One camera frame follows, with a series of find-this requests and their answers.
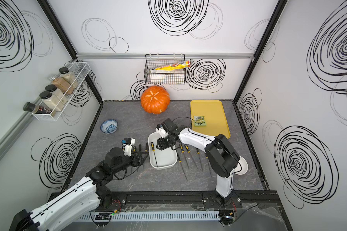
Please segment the white storage box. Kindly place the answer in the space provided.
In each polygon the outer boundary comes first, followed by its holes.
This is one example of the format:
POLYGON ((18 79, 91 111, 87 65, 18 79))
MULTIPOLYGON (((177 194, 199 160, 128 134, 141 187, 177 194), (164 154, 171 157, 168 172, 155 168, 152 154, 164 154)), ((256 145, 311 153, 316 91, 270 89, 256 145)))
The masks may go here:
POLYGON ((157 132, 150 134, 148 137, 150 164, 156 170, 164 170, 164 169, 172 168, 178 161, 176 151, 173 150, 172 148, 168 148, 163 151, 157 149, 157 146, 156 146, 157 139, 160 137, 161 136, 157 132), (153 151, 150 145, 151 142, 154 143, 155 154, 158 161, 158 167, 156 167, 153 151))

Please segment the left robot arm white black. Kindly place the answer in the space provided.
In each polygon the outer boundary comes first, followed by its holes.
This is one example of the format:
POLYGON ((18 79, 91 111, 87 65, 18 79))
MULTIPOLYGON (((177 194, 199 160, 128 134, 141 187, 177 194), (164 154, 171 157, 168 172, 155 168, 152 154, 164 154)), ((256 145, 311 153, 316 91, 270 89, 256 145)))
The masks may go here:
POLYGON ((85 213, 97 208, 120 210, 118 199, 106 186, 117 180, 117 173, 128 167, 139 168, 148 152, 133 150, 129 156, 119 147, 112 148, 105 159, 92 168, 81 180, 62 194, 31 212, 18 212, 11 223, 11 231, 60 231, 85 213))

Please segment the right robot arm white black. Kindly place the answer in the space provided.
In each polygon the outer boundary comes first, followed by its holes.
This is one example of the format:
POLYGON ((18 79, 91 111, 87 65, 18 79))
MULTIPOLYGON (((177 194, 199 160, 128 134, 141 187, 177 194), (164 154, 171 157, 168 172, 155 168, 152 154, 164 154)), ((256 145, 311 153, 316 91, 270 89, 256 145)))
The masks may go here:
POLYGON ((180 142, 205 152, 209 165, 217 175, 216 192, 224 199, 229 199, 233 192, 233 176, 244 175, 248 171, 247 161, 223 134, 205 135, 189 127, 178 126, 169 118, 157 125, 156 132, 161 136, 156 142, 161 151, 180 142))

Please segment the green snack packet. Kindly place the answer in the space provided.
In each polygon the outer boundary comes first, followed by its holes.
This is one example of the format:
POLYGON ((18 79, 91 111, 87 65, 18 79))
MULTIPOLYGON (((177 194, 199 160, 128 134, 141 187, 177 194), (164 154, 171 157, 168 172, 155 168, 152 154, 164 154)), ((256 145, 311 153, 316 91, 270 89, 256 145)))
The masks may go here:
POLYGON ((206 127, 205 116, 194 116, 194 126, 195 127, 206 127))

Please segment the blue patterned ceramic bowl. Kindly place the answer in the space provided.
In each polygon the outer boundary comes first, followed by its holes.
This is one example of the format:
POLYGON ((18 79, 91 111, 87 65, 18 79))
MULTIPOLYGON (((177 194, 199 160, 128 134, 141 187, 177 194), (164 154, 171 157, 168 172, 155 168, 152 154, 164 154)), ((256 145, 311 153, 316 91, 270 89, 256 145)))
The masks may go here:
POLYGON ((108 119, 104 121, 101 126, 100 130, 105 134, 111 134, 114 133, 118 128, 118 122, 114 119, 108 119))

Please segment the orange pumpkin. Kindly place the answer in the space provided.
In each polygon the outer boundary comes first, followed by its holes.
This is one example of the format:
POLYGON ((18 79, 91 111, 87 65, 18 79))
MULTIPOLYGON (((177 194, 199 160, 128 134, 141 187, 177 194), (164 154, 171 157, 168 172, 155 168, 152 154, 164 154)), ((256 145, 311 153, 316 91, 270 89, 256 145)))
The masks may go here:
POLYGON ((167 110, 170 101, 170 94, 164 87, 152 86, 143 92, 140 103, 145 112, 161 114, 167 110))

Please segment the yellow plastic tray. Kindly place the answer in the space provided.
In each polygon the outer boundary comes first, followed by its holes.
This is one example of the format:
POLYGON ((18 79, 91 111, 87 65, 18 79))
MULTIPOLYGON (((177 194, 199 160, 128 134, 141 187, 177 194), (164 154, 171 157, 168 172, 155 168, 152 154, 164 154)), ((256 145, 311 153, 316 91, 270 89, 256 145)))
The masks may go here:
POLYGON ((205 116, 206 127, 195 127, 192 122, 192 129, 205 135, 217 136, 219 134, 230 138, 230 130, 223 104, 219 100, 193 100, 190 102, 191 117, 205 116))

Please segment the yellow snack package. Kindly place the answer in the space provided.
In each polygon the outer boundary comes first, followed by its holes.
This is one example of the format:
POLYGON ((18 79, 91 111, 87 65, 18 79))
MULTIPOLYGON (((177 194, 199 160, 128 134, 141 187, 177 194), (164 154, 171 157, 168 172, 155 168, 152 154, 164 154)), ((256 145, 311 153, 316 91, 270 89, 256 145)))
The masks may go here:
POLYGON ((191 66, 191 62, 190 62, 190 60, 188 60, 188 61, 184 61, 181 63, 175 63, 175 64, 169 64, 166 66, 157 67, 157 68, 155 68, 155 70, 172 71, 172 70, 184 69, 184 68, 187 68, 190 66, 191 66))

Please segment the spice jar white powder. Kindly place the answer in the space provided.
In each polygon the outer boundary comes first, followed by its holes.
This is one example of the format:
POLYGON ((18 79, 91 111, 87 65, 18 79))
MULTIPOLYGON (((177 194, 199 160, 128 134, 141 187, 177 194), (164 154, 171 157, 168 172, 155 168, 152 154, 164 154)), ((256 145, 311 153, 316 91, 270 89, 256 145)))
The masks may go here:
POLYGON ((45 90, 55 95, 63 105, 66 105, 67 98, 64 96, 63 92, 54 84, 47 85, 45 87, 45 90))

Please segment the spice jar pale powder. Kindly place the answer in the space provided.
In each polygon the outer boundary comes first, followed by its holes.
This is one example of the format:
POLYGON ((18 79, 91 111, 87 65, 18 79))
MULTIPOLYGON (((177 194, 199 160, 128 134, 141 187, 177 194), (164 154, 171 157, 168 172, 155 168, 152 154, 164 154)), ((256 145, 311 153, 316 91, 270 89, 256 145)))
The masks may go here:
POLYGON ((41 92, 39 97, 52 110, 60 112, 64 108, 64 104, 58 99, 58 97, 47 90, 41 92))

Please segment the spice jar brown powder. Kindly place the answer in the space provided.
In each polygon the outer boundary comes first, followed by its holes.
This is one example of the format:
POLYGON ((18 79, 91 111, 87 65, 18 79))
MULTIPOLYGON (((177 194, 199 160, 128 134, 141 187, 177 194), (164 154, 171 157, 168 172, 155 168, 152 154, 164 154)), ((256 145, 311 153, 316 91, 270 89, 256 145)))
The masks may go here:
POLYGON ((60 89, 65 95, 70 95, 74 92, 74 87, 72 87, 66 80, 57 75, 51 75, 48 77, 49 81, 60 89))

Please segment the spice jar beige powder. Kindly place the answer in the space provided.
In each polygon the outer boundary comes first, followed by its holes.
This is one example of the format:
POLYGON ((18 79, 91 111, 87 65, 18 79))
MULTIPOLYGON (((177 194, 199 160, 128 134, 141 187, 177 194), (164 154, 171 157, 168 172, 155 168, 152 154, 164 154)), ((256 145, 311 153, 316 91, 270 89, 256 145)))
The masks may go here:
POLYGON ((72 71, 67 67, 62 67, 59 69, 60 77, 62 77, 66 82, 68 82, 73 88, 77 88, 78 82, 72 71))

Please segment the small dark sauce bottle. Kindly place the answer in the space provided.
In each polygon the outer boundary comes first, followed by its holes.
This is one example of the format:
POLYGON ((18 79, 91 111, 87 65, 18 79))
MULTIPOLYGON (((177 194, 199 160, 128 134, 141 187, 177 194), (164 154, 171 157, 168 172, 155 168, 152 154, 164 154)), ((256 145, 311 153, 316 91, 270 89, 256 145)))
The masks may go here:
POLYGON ((23 111, 31 112, 33 114, 46 114, 54 116, 54 112, 51 109, 30 102, 26 102, 24 104, 23 111))

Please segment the clear acrylic wall shelf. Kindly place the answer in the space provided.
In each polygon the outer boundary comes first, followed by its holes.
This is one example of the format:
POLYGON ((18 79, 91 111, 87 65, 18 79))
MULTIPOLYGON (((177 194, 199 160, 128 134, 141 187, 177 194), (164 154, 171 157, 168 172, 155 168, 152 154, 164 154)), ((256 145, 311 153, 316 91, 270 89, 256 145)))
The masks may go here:
POLYGON ((27 110, 39 121, 61 118, 68 125, 77 124, 83 108, 93 96, 86 83, 90 72, 86 62, 67 63, 60 73, 49 77, 50 84, 40 93, 40 102, 35 106, 27 105, 27 110))

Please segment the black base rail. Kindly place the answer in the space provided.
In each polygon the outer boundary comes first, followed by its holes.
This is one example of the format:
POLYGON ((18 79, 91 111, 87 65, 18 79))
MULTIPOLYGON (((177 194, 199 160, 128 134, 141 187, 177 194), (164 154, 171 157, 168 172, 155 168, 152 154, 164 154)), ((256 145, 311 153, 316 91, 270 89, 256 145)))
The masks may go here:
POLYGON ((96 211, 122 210, 137 205, 190 205, 204 209, 231 210, 251 203, 280 204, 280 198, 273 190, 233 191, 226 198, 215 191, 111 192, 107 194, 107 201, 102 202, 96 211))

